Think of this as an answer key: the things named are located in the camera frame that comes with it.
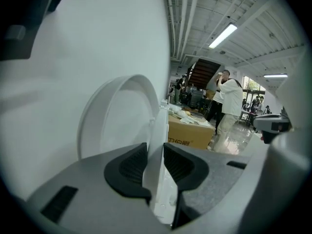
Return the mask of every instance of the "ceiling pipe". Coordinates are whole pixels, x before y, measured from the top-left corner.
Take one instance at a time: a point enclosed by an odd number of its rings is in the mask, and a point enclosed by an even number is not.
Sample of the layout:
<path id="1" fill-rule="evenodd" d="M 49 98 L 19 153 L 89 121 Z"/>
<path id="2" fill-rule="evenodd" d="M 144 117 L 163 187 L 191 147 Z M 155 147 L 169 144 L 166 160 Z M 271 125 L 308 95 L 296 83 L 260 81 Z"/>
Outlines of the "ceiling pipe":
<path id="1" fill-rule="evenodd" d="M 200 38 L 198 39 L 198 44 L 194 47 L 194 50 L 193 50 L 193 52 L 192 52 L 193 54 L 195 54 L 195 52 L 197 51 L 198 45 L 200 45 L 200 41 L 202 40 L 202 38 L 204 37 L 204 35 L 205 35 L 205 33 L 206 33 L 206 27 L 207 27 L 207 25 L 209 25 L 209 23 L 211 22 L 211 17 L 214 16 L 214 12 L 215 12 L 216 5 L 217 5 L 218 2 L 219 2 L 219 0 L 216 0 L 212 12 L 209 13 L 208 19 L 207 19 L 206 24 L 205 24 L 205 26 L 204 26 L 204 30 L 203 30 L 203 32 L 201 33 Z"/>
<path id="2" fill-rule="evenodd" d="M 176 0 L 176 24 L 179 23 L 179 0 Z"/>
<path id="3" fill-rule="evenodd" d="M 177 46 L 177 54 L 176 54 L 177 57 L 179 56 L 180 48 L 181 48 L 182 35 L 183 35 L 184 24 L 185 24 L 186 9 L 187 9 L 187 2 L 188 2 L 188 0 L 182 0 L 181 26 L 180 26 L 179 42 L 178 42 L 178 46 Z"/>
<path id="4" fill-rule="evenodd" d="M 172 38 L 174 41 L 174 52 L 173 56 L 176 54 L 176 32 L 175 32 L 175 21 L 174 21 L 174 12 L 172 10 L 172 0 L 168 0 L 169 3 L 169 14 L 170 14 L 170 20 L 171 20 L 171 27 L 172 27 Z"/>
<path id="5" fill-rule="evenodd" d="M 178 59 L 180 59 L 180 61 L 181 61 L 181 59 L 183 57 L 183 53 L 184 53 L 184 50 L 185 50 L 187 39 L 188 39 L 190 31 L 191 31 L 191 26 L 192 26 L 192 23 L 193 23 L 193 18 L 194 18 L 196 6 L 197 6 L 197 0 L 192 0 L 189 21 L 188 21 L 188 24 L 187 24 L 186 33 L 185 33 L 185 37 L 184 37 L 183 48 L 182 48 L 182 51 L 180 53 L 180 58 L 178 57 Z"/>
<path id="6" fill-rule="evenodd" d="M 179 6 L 179 1 L 175 0 L 175 23 L 176 23 L 176 25 L 177 25 L 177 21 L 178 21 L 178 18 L 177 18 L 178 6 Z"/>
<path id="7" fill-rule="evenodd" d="M 205 44 L 209 41 L 210 37 L 212 36 L 212 34 L 215 32 L 215 30 L 218 28 L 218 26 L 221 24 L 221 22 L 223 21 L 223 19 L 228 15 L 228 13 L 230 12 L 230 10 L 232 9 L 232 7 L 235 5 L 237 0 L 233 0 L 233 2 L 231 3 L 230 7 L 228 8 L 228 10 L 224 13 L 223 17 L 221 18 L 221 20 L 218 22 L 218 24 L 216 25 L 216 27 L 214 28 L 214 30 L 210 33 L 210 35 L 207 37 L 207 39 L 205 40 L 204 44 L 200 47 L 199 51 L 205 46 Z"/>

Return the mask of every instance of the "cardboard box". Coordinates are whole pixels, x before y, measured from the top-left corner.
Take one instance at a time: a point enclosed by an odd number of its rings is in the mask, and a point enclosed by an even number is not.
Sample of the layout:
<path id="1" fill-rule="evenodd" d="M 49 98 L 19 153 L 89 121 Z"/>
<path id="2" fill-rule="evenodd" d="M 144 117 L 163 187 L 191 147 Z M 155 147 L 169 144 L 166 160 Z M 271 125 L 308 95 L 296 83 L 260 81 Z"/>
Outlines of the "cardboard box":
<path id="1" fill-rule="evenodd" d="M 207 146 L 215 132 L 215 128 L 200 126 L 195 124 L 186 124 L 180 119 L 169 115 L 169 133 L 168 142 L 178 143 L 206 150 Z"/>

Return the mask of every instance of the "ceiling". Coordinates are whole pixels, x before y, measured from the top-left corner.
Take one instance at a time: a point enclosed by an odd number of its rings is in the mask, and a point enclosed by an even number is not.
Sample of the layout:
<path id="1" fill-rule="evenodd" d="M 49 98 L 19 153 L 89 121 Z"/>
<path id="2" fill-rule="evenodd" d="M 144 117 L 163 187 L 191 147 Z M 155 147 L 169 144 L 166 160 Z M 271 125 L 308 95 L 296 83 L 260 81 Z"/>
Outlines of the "ceiling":
<path id="1" fill-rule="evenodd" d="M 168 15 L 173 63 L 233 66 L 272 92 L 283 79 L 263 75 L 291 74 L 305 51 L 307 38 L 284 0 L 168 0 Z M 238 29 L 210 49 L 229 23 Z"/>

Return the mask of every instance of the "man in white jacket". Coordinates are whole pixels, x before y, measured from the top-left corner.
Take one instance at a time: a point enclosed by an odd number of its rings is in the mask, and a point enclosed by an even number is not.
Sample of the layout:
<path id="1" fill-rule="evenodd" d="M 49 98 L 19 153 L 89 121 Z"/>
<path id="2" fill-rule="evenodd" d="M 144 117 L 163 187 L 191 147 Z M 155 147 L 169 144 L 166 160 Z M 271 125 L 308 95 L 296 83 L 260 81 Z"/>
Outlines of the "man in white jacket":
<path id="1" fill-rule="evenodd" d="M 241 84 L 235 80 L 230 79 L 224 84 L 221 84 L 222 77 L 219 79 L 218 89 L 223 93 L 222 113 L 224 117 L 221 120 L 217 129 L 217 138 L 214 142 L 213 151 L 221 152 L 226 134 L 239 119 L 241 114 L 243 89 Z"/>
<path id="2" fill-rule="evenodd" d="M 211 103 L 211 107 L 210 107 L 206 120 L 210 121 L 216 114 L 215 134 L 217 134 L 216 131 L 217 131 L 218 125 L 220 124 L 222 117 L 223 117 L 223 113 L 222 113 L 223 93 L 220 92 L 218 83 L 219 81 L 221 81 L 221 84 L 227 82 L 227 80 L 229 79 L 229 76 L 230 76 L 230 71 L 225 69 L 223 73 L 218 73 L 214 78 L 215 84 L 217 85 L 217 90 L 215 92 L 215 95 Z"/>

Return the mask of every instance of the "black slot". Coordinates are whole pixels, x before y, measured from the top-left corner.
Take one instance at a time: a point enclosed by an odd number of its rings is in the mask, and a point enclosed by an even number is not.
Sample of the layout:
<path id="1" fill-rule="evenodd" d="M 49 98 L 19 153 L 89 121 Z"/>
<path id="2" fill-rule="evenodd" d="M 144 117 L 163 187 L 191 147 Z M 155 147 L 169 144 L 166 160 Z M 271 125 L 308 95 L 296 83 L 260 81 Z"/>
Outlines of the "black slot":
<path id="1" fill-rule="evenodd" d="M 42 209 L 41 213 L 54 223 L 58 223 L 70 202 L 74 198 L 77 188 L 64 186 Z"/>
<path id="2" fill-rule="evenodd" d="M 242 169 L 244 170 L 245 167 L 247 166 L 247 164 L 245 163 L 241 163 L 241 162 L 237 162 L 237 161 L 229 161 L 227 163 L 228 166 L 233 166 L 233 167 L 236 167 L 236 168 L 239 168 L 239 169 Z"/>

